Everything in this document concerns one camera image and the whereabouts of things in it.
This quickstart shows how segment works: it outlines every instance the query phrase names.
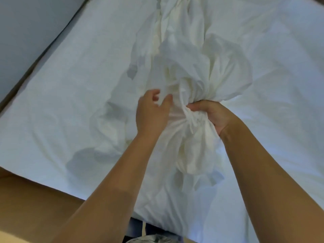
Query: white mattress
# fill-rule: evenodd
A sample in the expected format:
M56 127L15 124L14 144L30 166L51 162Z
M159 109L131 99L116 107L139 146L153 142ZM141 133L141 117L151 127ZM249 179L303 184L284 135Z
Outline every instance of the white mattress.
M238 39L240 15L251 24L270 1L212 3L215 31L241 44L253 66L253 85L225 105L324 207L324 8L287 0L268 13L275 19L265 17L265 30ZM96 162L89 119L127 69L135 34L155 7L156 0L90 1L0 118L1 167L82 199L91 194L111 165ZM191 196L168 181L133 216L197 242L257 241L229 162L224 170L217 189Z

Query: left hand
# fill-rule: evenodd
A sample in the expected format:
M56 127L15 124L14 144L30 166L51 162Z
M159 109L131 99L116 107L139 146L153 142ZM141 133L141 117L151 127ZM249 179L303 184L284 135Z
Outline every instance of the left hand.
M170 108L173 105L173 97L168 94L159 106L155 103L155 101L159 100L157 96L159 93L159 89L151 89L146 91L138 100L136 125L139 135L158 139L167 126Z

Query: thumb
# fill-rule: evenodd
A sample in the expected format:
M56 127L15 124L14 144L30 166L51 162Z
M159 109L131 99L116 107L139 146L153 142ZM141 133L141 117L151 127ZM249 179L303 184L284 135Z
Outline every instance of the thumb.
M172 96L172 94L168 94L164 98L164 100L163 100L163 102L161 104L161 108L170 111L170 108L171 108L172 105L173 105L173 96Z
M192 110L193 112L196 111L205 111L208 112L210 109L210 102L208 100L200 100L194 103L190 103L187 107Z

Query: white cloth bundle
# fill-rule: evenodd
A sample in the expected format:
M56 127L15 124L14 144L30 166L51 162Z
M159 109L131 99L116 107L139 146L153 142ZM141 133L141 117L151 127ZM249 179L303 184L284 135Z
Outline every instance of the white cloth bundle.
M141 188L148 200L175 166L180 171L175 181L183 192L223 179L217 154L220 138L205 112L191 112L186 105L231 99L252 82L241 48L208 33L212 16L207 1L158 0L158 9L137 33L127 72L92 119L100 136L97 150L118 157L137 133L139 97L152 88L161 89L160 101L168 93L173 95L168 126L156 144Z

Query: gray wall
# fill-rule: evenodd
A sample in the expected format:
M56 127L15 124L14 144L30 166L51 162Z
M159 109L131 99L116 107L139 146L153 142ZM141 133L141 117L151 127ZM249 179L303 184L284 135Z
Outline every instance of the gray wall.
M0 102L84 0L0 0Z

